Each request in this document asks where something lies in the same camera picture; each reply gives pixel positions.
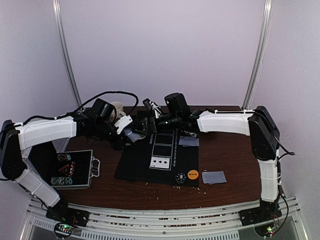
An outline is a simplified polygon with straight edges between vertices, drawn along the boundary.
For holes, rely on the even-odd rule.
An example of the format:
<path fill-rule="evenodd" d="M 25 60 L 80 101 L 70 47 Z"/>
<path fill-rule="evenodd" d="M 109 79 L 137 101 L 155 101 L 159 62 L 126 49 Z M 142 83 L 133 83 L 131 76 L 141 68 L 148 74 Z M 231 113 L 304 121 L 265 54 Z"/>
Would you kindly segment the grey playing card deck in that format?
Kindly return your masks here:
<path fill-rule="evenodd" d="M 145 135 L 134 133 L 131 128 L 125 128 L 123 132 L 127 137 L 127 144 L 133 144 L 146 137 Z"/>

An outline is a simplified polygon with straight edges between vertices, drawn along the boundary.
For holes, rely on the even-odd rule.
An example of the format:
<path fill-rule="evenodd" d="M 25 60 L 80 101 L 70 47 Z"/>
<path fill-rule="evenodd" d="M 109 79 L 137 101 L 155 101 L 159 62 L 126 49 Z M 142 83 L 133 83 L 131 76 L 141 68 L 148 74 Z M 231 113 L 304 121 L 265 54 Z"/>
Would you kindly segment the dark green chip stack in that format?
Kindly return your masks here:
<path fill-rule="evenodd" d="M 177 173 L 175 175 L 175 181 L 178 185 L 182 185 L 185 183 L 187 175 L 183 172 Z"/>

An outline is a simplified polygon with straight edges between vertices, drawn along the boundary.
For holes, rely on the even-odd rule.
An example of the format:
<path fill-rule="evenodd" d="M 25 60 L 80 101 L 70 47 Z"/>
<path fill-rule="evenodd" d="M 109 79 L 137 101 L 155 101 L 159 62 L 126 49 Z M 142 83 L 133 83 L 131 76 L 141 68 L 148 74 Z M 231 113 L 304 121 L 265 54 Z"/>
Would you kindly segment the orange big blind button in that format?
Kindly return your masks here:
<path fill-rule="evenodd" d="M 193 170 L 190 170 L 188 173 L 187 173 L 187 177 L 190 179 L 190 180 L 197 180 L 199 178 L 199 172 L 195 169 Z"/>

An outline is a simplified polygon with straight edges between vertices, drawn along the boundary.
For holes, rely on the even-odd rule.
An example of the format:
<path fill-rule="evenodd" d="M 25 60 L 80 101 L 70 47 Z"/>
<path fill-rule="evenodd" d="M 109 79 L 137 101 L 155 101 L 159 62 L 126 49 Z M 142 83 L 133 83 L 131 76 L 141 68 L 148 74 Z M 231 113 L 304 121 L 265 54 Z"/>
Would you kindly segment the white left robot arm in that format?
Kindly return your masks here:
<path fill-rule="evenodd" d="M 108 141 L 121 149 L 126 143 L 123 130 L 133 120 L 130 115 L 110 121 L 115 106 L 98 98 L 92 107 L 57 117 L 33 116 L 21 123 L 10 119 L 0 131 L 0 168 L 5 178 L 17 182 L 36 196 L 61 222 L 72 218 L 68 203 L 49 185 L 54 166 L 53 141 L 84 136 Z"/>

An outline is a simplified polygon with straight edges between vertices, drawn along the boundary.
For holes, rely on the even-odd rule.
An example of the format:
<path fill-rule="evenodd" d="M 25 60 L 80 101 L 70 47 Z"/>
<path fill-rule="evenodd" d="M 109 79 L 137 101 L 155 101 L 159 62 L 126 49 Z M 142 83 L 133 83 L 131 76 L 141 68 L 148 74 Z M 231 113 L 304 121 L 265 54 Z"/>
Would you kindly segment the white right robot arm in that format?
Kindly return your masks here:
<path fill-rule="evenodd" d="M 179 129 L 196 133 L 232 133 L 250 138 L 251 151 L 260 171 L 261 194 L 259 206 L 242 210 L 242 221 L 271 220 L 281 217 L 279 206 L 282 169 L 280 130 L 263 105 L 253 110 L 220 111 L 213 109 L 191 110 L 182 93 L 171 93 L 164 98 L 168 112 L 146 98 L 145 111 L 133 118 L 133 132 L 140 135 L 157 134 L 164 130 Z"/>

